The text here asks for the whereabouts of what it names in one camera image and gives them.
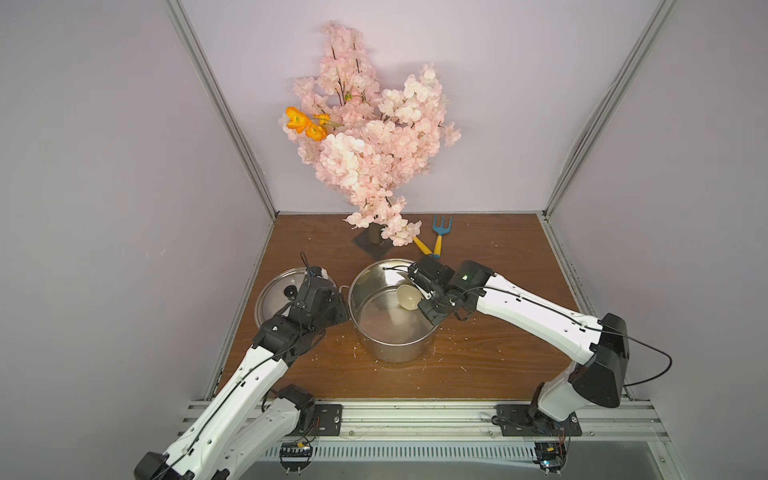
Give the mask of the cream plastic ladle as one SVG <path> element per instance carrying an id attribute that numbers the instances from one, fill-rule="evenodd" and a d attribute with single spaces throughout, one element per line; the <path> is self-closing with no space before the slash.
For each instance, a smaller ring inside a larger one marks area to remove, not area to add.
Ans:
<path id="1" fill-rule="evenodd" d="M 430 300 L 432 295 L 423 291 L 418 285 L 404 282 L 399 284 L 395 290 L 398 305 L 408 311 L 415 311 L 419 308 L 422 300 Z"/>

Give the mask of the steel pot lid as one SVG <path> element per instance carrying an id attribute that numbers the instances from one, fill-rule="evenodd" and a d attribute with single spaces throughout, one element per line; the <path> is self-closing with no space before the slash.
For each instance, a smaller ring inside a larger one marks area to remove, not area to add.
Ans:
<path id="1" fill-rule="evenodd" d="M 298 289 L 306 275 L 305 268 L 293 268 L 284 271 L 270 280 L 261 290 L 255 305 L 255 325 L 260 328 L 285 304 L 289 302 L 284 290 L 289 286 Z"/>

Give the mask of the stainless steel pot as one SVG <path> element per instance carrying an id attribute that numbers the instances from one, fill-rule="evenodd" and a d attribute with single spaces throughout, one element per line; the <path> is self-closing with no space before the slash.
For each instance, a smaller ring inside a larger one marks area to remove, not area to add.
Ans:
<path id="1" fill-rule="evenodd" d="M 349 316 L 363 345 L 383 362 L 423 356 L 437 331 L 419 309 L 408 310 L 397 298 L 399 287 L 413 284 L 407 277 L 411 264 L 406 259 L 375 262 L 357 274 L 347 294 Z"/>

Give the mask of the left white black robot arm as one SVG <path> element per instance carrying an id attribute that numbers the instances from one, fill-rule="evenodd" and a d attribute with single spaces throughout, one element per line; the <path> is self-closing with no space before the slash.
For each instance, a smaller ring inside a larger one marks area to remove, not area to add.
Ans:
<path id="1" fill-rule="evenodd" d="M 201 416 L 162 453 L 148 452 L 137 479 L 239 479 L 256 459 L 294 430 L 307 433 L 315 399 L 290 385 L 264 406 L 269 391 L 328 328 L 348 319 L 338 287 L 319 267 L 253 339 L 236 372 Z"/>

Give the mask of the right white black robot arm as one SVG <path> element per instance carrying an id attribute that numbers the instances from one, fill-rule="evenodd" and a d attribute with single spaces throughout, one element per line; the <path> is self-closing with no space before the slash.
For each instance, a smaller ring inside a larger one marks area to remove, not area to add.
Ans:
<path id="1" fill-rule="evenodd" d="M 548 301 L 513 284 L 491 268 L 464 261 L 457 270 L 424 256 L 407 267 L 405 275 L 422 293 L 419 311 L 434 325 L 449 315 L 481 313 L 514 325 L 564 353 L 571 363 L 537 387 L 517 428 L 554 436 L 566 431 L 577 410 L 595 405 L 613 409 L 621 404 L 634 342 L 667 358 L 666 352 L 627 333 L 624 319 L 614 314 L 602 318 L 582 314 Z"/>

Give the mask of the yellow garden shovel toy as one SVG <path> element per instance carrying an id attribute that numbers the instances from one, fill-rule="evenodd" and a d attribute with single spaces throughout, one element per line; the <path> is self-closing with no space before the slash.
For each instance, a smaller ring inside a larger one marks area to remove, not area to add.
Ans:
<path id="1" fill-rule="evenodd" d="M 434 256 L 433 250 L 425 244 L 418 236 L 415 236 L 413 238 L 413 242 L 416 244 L 417 248 L 421 251 L 423 255 L 427 255 L 430 257 Z"/>

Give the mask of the blue garden fork toy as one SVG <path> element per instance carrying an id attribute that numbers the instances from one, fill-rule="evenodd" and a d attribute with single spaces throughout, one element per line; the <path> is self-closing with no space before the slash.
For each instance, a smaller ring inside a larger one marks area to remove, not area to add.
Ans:
<path id="1" fill-rule="evenodd" d="M 442 254 L 443 250 L 443 237 L 448 235 L 451 232 L 452 229 L 452 221 L 453 217 L 449 216 L 433 216 L 433 224 L 432 224 L 432 230 L 437 235 L 434 249 L 433 249 L 433 256 L 435 258 L 439 258 Z"/>

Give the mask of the left small circuit board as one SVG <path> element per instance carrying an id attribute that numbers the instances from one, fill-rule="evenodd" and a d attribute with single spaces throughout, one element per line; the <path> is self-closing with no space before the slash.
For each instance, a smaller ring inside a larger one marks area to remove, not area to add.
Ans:
<path id="1" fill-rule="evenodd" d="M 314 446 L 303 441 L 283 442 L 278 452 L 279 463 L 286 475 L 300 475 L 311 465 L 313 456 Z"/>

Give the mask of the small circuit board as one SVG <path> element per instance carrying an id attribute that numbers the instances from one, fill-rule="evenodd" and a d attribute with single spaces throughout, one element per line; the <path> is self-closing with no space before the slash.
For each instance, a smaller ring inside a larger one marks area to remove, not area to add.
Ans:
<path id="1" fill-rule="evenodd" d="M 311 465 L 313 456 L 314 446 L 303 441 L 283 442 L 278 452 L 279 463 L 286 475 L 300 475 Z"/>
<path id="2" fill-rule="evenodd" d="M 536 442 L 534 444 L 534 463 L 546 476 L 562 475 L 562 470 L 567 463 L 567 446 L 564 442 Z"/>

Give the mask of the pink cherry blossom branch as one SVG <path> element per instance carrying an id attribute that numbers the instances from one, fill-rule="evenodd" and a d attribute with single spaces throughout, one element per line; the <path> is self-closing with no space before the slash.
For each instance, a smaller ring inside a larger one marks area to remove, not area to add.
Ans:
<path id="1" fill-rule="evenodd" d="M 328 114 L 328 136 L 317 142 L 294 133 L 286 127 L 285 111 L 279 124 L 316 178 L 353 206 L 348 224 L 359 229 L 381 224 L 385 239 L 396 247 L 408 245 L 421 224 L 404 218 L 407 201 L 395 191 L 427 172 L 431 158 L 461 137 L 446 119 L 448 99 L 437 68 L 426 63 L 401 88 L 384 89 L 359 31 L 335 22 L 322 31 L 319 73 L 295 80 L 299 103 L 292 107 Z"/>

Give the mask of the orange artificial flower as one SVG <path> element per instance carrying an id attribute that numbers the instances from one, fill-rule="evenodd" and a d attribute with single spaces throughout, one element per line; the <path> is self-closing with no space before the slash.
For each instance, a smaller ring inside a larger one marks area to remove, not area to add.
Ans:
<path id="1" fill-rule="evenodd" d="M 289 106 L 285 109 L 285 115 L 287 117 L 286 127 L 296 134 L 305 134 L 317 142 L 328 136 L 326 126 L 331 123 L 328 114 L 308 115 L 296 107 Z"/>

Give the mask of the right small circuit board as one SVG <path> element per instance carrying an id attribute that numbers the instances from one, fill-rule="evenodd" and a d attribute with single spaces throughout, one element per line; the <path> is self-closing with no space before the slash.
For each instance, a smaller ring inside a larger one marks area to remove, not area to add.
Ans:
<path id="1" fill-rule="evenodd" d="M 567 446 L 564 442 L 536 442 L 534 444 L 534 463 L 546 476 L 562 475 L 562 470 L 567 463 Z"/>

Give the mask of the dark flower base plate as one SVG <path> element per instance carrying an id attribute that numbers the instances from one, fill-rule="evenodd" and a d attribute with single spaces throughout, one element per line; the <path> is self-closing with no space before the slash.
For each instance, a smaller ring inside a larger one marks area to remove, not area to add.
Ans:
<path id="1" fill-rule="evenodd" d="M 376 260 L 382 259 L 392 248 L 393 243 L 382 236 L 383 226 L 372 223 L 363 232 L 352 239 L 352 243 Z"/>

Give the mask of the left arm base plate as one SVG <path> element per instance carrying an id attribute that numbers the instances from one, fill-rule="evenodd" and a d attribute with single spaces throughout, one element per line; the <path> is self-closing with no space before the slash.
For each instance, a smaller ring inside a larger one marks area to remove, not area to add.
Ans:
<path id="1" fill-rule="evenodd" d="M 338 403 L 320 403 L 304 408 L 290 436 L 307 438 L 339 436 L 343 410 L 343 405 Z"/>

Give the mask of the aluminium mounting rail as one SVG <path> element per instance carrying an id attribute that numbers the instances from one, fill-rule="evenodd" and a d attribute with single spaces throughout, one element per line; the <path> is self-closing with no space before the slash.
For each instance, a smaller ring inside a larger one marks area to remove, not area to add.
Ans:
<path id="1" fill-rule="evenodd" d="M 353 400 L 320 403 L 342 404 L 340 435 L 317 436 L 323 440 L 351 441 L 494 441 L 504 438 L 493 425 L 495 406 L 503 400 Z M 579 437 L 511 437 L 533 441 L 558 438 L 583 441 L 668 441 L 659 415 L 649 401 L 623 400 L 615 409 L 586 406 L 575 412 L 583 434 Z"/>

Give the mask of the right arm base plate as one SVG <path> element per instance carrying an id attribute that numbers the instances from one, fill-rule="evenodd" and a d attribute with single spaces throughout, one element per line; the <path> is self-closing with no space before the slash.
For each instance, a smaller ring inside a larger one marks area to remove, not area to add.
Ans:
<path id="1" fill-rule="evenodd" d="M 501 429 L 504 437 L 579 437 L 583 434 L 575 413 L 566 420 L 557 421 L 531 405 L 497 404 L 491 422 Z"/>

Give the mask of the right aluminium corner post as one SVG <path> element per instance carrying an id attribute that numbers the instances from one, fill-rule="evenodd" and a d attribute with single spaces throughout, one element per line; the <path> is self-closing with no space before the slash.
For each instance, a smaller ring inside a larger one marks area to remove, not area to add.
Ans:
<path id="1" fill-rule="evenodd" d="M 675 0 L 659 1 L 616 76 L 601 95 L 599 101 L 580 128 L 566 155 L 566 160 L 550 194 L 542 217 L 549 220 L 562 203 L 569 187 L 586 163 L 591 151 L 612 119 L 632 82 L 653 49 L 677 5 Z"/>

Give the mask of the aluminium corner post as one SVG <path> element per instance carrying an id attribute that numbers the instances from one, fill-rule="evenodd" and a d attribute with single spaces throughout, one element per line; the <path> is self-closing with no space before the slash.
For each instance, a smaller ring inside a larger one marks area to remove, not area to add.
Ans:
<path id="1" fill-rule="evenodd" d="M 569 187 L 586 163 L 591 151 L 612 119 L 632 82 L 653 49 L 677 5 L 675 0 L 659 1 L 616 76 L 601 95 L 599 101 L 580 128 L 566 155 L 566 160 L 550 194 L 542 217 L 549 220 L 562 203 Z"/>
<path id="2" fill-rule="evenodd" d="M 267 212 L 268 218 L 274 223 L 279 210 L 276 208 L 272 195 L 269 192 L 261 165 L 225 98 L 183 2 L 179 0 L 165 0 L 163 4 L 193 68 L 212 101 L 214 109 L 246 170 L 251 184 Z"/>

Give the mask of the left aluminium corner post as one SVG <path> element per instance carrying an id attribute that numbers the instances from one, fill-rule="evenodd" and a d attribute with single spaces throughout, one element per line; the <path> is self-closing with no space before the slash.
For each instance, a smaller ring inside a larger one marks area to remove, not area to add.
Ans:
<path id="1" fill-rule="evenodd" d="M 268 218 L 274 223 L 279 210 L 276 208 L 272 195 L 269 192 L 261 165 L 225 98 L 183 2 L 179 0 L 165 0 L 163 4 L 193 68 L 212 101 L 214 109 L 246 170 L 251 184 L 267 212 Z"/>

